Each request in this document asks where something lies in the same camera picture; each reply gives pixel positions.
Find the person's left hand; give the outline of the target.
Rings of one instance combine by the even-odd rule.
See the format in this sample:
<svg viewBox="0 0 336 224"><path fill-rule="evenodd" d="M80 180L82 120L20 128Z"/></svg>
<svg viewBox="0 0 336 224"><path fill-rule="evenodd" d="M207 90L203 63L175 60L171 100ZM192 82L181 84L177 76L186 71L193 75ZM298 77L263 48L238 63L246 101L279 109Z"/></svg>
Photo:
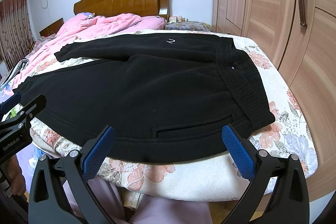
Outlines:
<svg viewBox="0 0 336 224"><path fill-rule="evenodd" d="M7 173L11 179L11 192L13 195L22 196L26 191L25 178L22 175L22 169L19 166L17 156L10 158L7 165Z"/></svg>

